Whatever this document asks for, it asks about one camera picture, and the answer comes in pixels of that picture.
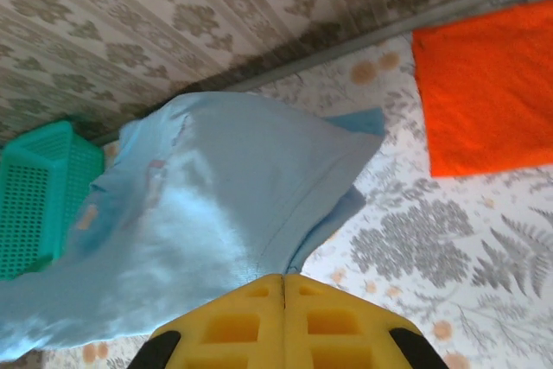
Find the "floral patterned floor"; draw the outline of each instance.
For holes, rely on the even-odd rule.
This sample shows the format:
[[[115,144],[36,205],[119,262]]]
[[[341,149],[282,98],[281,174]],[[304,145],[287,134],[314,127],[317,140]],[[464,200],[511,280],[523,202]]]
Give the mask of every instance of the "floral patterned floor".
[[[356,181],[366,206],[303,274],[410,318],[451,369],[553,367],[553,166],[431,178],[413,68],[404,35],[256,91],[318,115],[385,110],[385,142]],[[41,364],[122,369],[144,341]]]

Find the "yellow plastic object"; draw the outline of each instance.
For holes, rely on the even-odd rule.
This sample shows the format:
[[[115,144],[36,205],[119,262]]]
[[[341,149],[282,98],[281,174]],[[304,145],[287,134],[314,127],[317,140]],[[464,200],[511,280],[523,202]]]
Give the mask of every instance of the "yellow plastic object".
[[[299,275],[270,275],[157,329],[129,369],[446,368],[413,323]]]

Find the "wall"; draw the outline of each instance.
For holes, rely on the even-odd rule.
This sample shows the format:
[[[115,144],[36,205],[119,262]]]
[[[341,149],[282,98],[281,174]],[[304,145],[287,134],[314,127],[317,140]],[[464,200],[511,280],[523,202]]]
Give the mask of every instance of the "wall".
[[[95,138],[447,0],[0,0],[0,144],[60,118]]]

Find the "green basket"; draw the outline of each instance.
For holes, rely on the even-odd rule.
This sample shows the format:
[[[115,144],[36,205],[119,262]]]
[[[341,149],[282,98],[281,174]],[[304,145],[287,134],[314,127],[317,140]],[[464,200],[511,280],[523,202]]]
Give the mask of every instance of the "green basket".
[[[67,228],[103,171],[103,151],[67,121],[6,145],[0,161],[0,280],[62,255]]]

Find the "orange cloth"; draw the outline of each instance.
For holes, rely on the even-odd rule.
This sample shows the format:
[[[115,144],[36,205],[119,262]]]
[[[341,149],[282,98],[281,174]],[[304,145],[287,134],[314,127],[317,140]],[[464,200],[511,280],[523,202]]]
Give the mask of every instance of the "orange cloth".
[[[553,163],[553,0],[413,33],[431,174]]]

